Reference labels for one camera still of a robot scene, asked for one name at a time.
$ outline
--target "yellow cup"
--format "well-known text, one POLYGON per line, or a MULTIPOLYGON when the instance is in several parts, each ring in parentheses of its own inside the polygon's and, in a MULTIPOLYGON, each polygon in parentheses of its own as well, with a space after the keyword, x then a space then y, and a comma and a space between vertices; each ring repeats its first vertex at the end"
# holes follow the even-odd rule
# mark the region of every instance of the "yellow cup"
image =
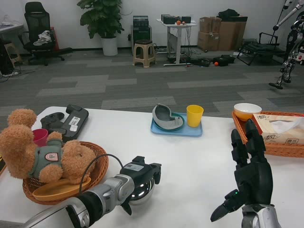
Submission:
POLYGON ((189 105, 187 107, 187 123, 190 127, 198 127, 201 117, 203 116, 204 109, 198 105, 189 105))

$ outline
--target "wicker basket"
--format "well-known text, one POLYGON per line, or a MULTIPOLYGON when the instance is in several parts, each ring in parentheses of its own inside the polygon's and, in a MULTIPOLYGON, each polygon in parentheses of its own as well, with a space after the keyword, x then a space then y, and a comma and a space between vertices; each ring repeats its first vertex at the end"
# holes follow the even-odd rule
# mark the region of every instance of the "wicker basket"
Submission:
MULTIPOLYGON (((94 144, 91 142, 80 142, 81 145, 86 146, 88 148, 90 148, 91 150, 94 151, 94 153, 97 155, 102 155, 102 154, 106 154, 105 150, 94 144)), ((109 166, 109 158, 107 156, 101 157, 97 160, 96 165, 94 170, 91 172, 91 183, 89 184, 89 186, 86 189, 89 189, 95 185, 97 185, 102 178, 105 176, 105 173, 108 169, 109 166)), ((26 195, 27 198, 29 198, 31 201, 38 203, 38 204, 43 204, 43 205, 55 205, 58 204, 64 200, 66 200, 67 198, 64 199, 59 199, 59 200, 55 200, 55 201, 39 201, 37 199, 34 198, 33 196, 33 191, 36 190, 37 188, 41 187, 42 185, 45 185, 45 183, 41 183, 38 179, 36 178, 27 178, 27 179, 23 179, 23 191, 26 195)))
MULTIPOLYGON (((261 114, 266 115, 287 115, 287 116, 304 116, 300 113, 284 113, 284 112, 261 112, 261 114)), ((243 143, 247 143, 248 139, 245 135, 245 123, 241 121, 237 116, 232 112, 232 118, 234 124, 237 127, 237 130, 242 138, 243 143)), ((283 144, 283 143, 265 143, 266 154, 283 156, 283 157, 295 157, 295 158, 304 158, 304 145, 295 145, 295 144, 283 144)))

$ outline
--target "white label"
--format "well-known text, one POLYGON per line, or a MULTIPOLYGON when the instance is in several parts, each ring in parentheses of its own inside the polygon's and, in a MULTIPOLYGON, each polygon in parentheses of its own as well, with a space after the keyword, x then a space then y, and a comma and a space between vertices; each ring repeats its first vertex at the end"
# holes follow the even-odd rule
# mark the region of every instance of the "white label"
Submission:
POLYGON ((77 125, 71 125, 70 127, 70 131, 72 132, 76 132, 77 131, 78 126, 77 125))
POLYGON ((58 154, 57 153, 48 153, 45 156, 45 159, 51 162, 57 162, 58 161, 58 154))
POLYGON ((143 168, 143 166, 141 165, 135 165, 135 164, 128 164, 124 167, 125 169, 129 169, 129 170, 134 170, 134 171, 139 171, 143 168))
POLYGON ((74 116, 68 125, 77 125, 80 118, 74 116))

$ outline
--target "red cup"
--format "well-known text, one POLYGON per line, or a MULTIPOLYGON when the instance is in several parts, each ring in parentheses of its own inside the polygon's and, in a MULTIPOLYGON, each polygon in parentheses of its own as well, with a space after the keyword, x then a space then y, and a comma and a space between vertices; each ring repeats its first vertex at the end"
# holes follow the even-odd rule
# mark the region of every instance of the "red cup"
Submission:
POLYGON ((33 134, 34 134, 34 143, 37 146, 46 146, 47 145, 47 138, 48 138, 47 129, 33 130, 33 134))

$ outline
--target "plastic stool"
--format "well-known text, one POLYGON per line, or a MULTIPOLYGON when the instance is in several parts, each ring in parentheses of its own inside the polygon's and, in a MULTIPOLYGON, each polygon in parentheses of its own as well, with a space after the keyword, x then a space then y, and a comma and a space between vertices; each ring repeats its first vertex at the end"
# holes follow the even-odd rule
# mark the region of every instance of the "plastic stool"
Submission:
POLYGON ((133 66, 135 63, 143 63, 144 68, 150 67, 150 63, 153 62, 156 63, 156 56, 155 56, 155 50, 152 43, 152 40, 148 39, 141 39, 137 40, 134 45, 134 52, 133 52, 133 66), (141 54, 136 55, 137 48, 141 48, 141 54), (149 55, 149 48, 152 48, 152 55, 149 55))
POLYGON ((10 61, 11 61, 12 65, 14 66, 14 68, 15 68, 15 63, 16 63, 16 62, 22 63, 22 58, 21 58, 21 56, 20 56, 20 54, 19 54, 19 52, 18 52, 16 46, 15 46, 12 42, 10 42, 10 41, 5 42, 4 47, 5 47, 5 49, 6 49, 6 52, 7 52, 8 55, 9 55, 10 61), (17 55, 16 58, 11 58, 11 57, 10 57, 10 54, 9 54, 9 51, 8 51, 9 48, 14 49, 15 54, 17 55))

